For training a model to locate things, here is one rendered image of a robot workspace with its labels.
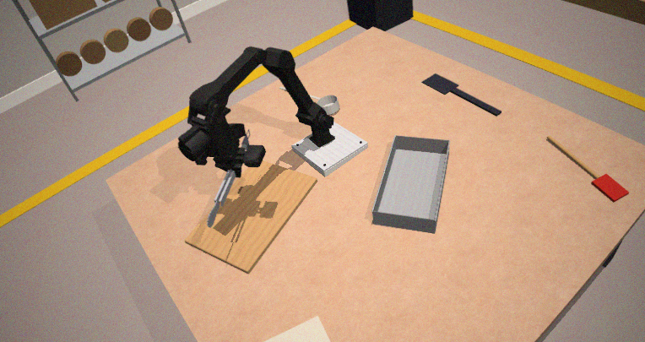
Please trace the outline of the light brown wooden board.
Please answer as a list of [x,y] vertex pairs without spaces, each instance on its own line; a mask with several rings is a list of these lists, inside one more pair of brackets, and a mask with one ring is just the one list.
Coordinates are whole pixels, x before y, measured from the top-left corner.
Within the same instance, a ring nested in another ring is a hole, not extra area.
[[308,193],[313,176],[262,161],[247,167],[208,227],[208,214],[185,242],[249,274]]

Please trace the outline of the red spatula with tan handle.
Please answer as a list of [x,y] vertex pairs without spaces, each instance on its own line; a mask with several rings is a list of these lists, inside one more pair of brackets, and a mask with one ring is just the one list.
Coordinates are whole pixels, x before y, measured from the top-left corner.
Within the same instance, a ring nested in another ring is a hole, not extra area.
[[601,191],[607,198],[610,198],[612,202],[619,200],[620,198],[625,197],[629,192],[625,190],[618,182],[614,181],[610,176],[604,174],[599,176],[595,171],[587,167],[583,162],[581,162],[571,151],[565,149],[561,144],[559,144],[554,138],[550,135],[547,137],[551,143],[558,147],[558,149],[563,150],[568,156],[570,156],[575,162],[577,162],[584,170],[589,172],[596,180],[592,181],[591,184],[594,185],[598,190]]

